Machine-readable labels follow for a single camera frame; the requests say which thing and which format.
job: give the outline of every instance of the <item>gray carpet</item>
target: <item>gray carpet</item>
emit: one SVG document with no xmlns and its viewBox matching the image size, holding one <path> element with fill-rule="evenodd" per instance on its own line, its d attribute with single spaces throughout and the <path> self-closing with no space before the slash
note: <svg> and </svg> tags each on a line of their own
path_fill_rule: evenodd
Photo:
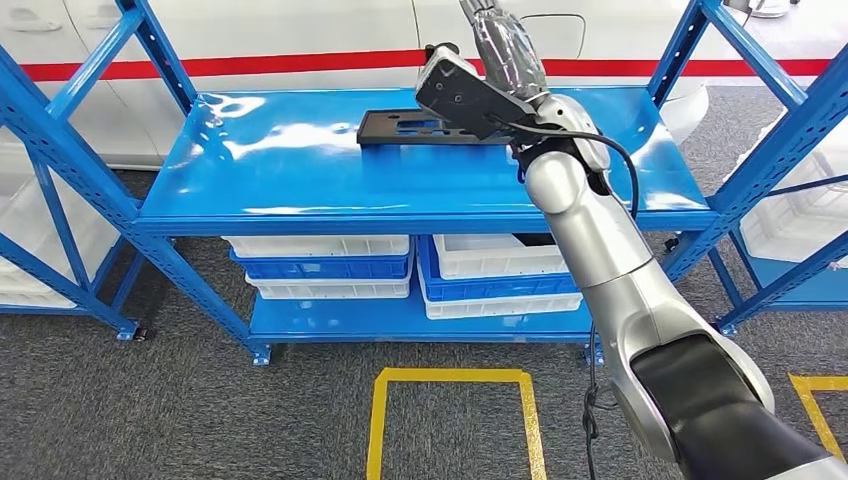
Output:
<svg viewBox="0 0 848 480">
<path fill-rule="evenodd" d="M 779 105 L 758 88 L 713 88 L 684 145 L 712 191 Z M 151 174 L 122 173 L 140 193 Z M 667 235 L 652 234 L 661 245 Z M 179 250 L 244 317 L 252 291 L 226 244 Z M 741 264 L 722 245 L 729 267 Z M 706 317 L 729 305 L 712 269 L 679 284 Z M 747 292 L 751 285 L 747 283 Z M 365 474 L 371 391 L 384 367 L 519 368 L 533 378 L 549 479 L 587 477 L 581 397 L 587 370 L 570 345 L 352 344 L 280 346 L 268 368 L 247 355 L 147 266 L 128 305 L 158 336 L 119 344 L 85 318 L 0 317 L 0 478 L 356 479 Z M 779 415 L 817 440 L 787 374 L 848 375 L 848 315 L 765 314 L 737 340 L 772 382 Z M 848 392 L 816 398 L 843 449 Z M 600 412 L 600 479 L 679 478 L 646 458 L 617 412 Z M 382 459 L 386 480 L 529 479 L 518 387 L 392 383 Z"/>
</svg>

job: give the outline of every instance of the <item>yellow floor tape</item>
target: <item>yellow floor tape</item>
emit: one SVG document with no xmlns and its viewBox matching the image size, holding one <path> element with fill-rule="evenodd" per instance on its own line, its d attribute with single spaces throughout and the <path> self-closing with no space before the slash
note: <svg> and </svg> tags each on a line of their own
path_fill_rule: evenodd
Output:
<svg viewBox="0 0 848 480">
<path fill-rule="evenodd" d="M 386 400 L 389 382 L 488 382 L 517 383 L 521 392 L 521 410 L 527 435 L 527 453 L 533 480 L 546 480 L 542 436 L 536 413 L 536 397 L 530 374 L 517 369 L 477 368 L 384 368 L 374 381 L 371 405 L 371 434 L 368 441 L 368 460 L 365 478 L 379 480 L 383 463 L 383 433 L 386 424 Z"/>
<path fill-rule="evenodd" d="M 836 443 L 836 437 L 830 431 L 830 426 L 828 426 L 827 421 L 824 419 L 821 408 L 819 408 L 819 404 L 816 403 L 816 399 L 813 397 L 813 392 L 848 391 L 848 377 L 802 377 L 790 374 L 789 380 L 792 382 L 792 386 L 795 387 L 795 391 L 798 392 L 798 397 L 801 398 L 801 404 L 804 406 L 804 410 L 807 411 L 807 415 L 810 416 L 810 421 L 813 422 L 813 428 L 816 429 L 816 433 L 818 433 L 824 448 L 834 456 L 841 458 L 844 462 L 845 455 L 842 454 L 839 444 Z"/>
</svg>

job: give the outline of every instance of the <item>silver robotic arm segment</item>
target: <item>silver robotic arm segment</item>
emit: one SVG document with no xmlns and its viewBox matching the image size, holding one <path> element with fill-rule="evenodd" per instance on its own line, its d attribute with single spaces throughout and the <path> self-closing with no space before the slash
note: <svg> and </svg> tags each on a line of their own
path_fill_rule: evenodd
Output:
<svg viewBox="0 0 848 480">
<path fill-rule="evenodd" d="M 686 336 L 732 346 L 725 353 L 744 366 L 746 382 L 773 411 L 774 398 L 759 369 L 680 296 L 618 199 L 593 190 L 588 175 L 574 156 L 549 152 L 530 164 L 525 185 L 583 292 L 613 391 L 645 448 L 668 461 L 679 459 L 660 406 L 631 365 L 644 352 Z"/>
<path fill-rule="evenodd" d="M 497 0 L 459 3 L 474 30 L 486 80 L 530 103 L 543 97 L 548 91 L 545 70 L 521 21 L 503 10 Z"/>
<path fill-rule="evenodd" d="M 598 142 L 610 141 L 577 101 L 547 91 L 520 21 L 496 0 L 460 3 L 487 81 L 437 48 L 416 100 L 480 139 L 513 135 L 527 193 L 584 295 L 612 389 L 645 448 L 690 480 L 848 480 L 848 467 L 774 417 L 756 364 L 669 281 L 609 186 Z"/>
</svg>

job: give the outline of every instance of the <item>shelf foot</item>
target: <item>shelf foot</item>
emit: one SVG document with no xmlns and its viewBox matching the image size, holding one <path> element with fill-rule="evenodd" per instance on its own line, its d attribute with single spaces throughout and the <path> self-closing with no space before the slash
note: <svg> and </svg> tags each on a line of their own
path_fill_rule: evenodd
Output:
<svg viewBox="0 0 848 480">
<path fill-rule="evenodd" d="M 135 331 L 135 335 L 133 335 L 133 340 L 136 342 L 146 342 L 148 340 L 152 340 L 155 336 L 156 332 L 153 329 L 139 327 L 138 330 Z"/>
<path fill-rule="evenodd" d="M 253 365 L 266 367 L 271 364 L 271 346 L 263 345 L 262 351 L 253 354 Z"/>
<path fill-rule="evenodd" d="M 665 253 L 666 255 L 668 255 L 669 253 L 673 252 L 678 245 L 680 245 L 680 239 L 677 237 L 669 238 L 668 240 L 663 242 L 663 245 L 665 246 Z"/>
<path fill-rule="evenodd" d="M 118 334 L 115 336 L 115 338 L 121 342 L 128 342 L 134 339 L 138 331 L 142 329 L 138 326 L 138 322 L 133 322 L 133 324 L 135 325 L 134 329 L 118 331 Z"/>
<path fill-rule="evenodd" d="M 586 365 L 591 365 L 594 362 L 595 366 L 602 366 L 604 364 L 604 352 L 601 349 L 601 345 L 596 343 L 594 348 L 592 348 L 588 343 L 584 344 L 583 360 L 586 361 Z"/>
</svg>

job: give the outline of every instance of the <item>lower shelf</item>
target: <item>lower shelf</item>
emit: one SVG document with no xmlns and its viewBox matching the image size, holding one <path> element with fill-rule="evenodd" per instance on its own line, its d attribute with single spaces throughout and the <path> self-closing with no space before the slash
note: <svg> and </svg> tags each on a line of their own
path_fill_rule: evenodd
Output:
<svg viewBox="0 0 848 480">
<path fill-rule="evenodd" d="M 573 312 L 430 320 L 412 276 L 410 294 L 384 300 L 264 300 L 259 295 L 250 338 L 297 342 L 585 342 L 585 302 Z"/>
<path fill-rule="evenodd" d="M 738 229 L 730 238 L 758 288 L 770 285 L 797 263 L 752 257 Z M 845 310 L 848 309 L 848 269 L 825 270 L 807 280 L 768 307 L 768 310 Z"/>
</svg>

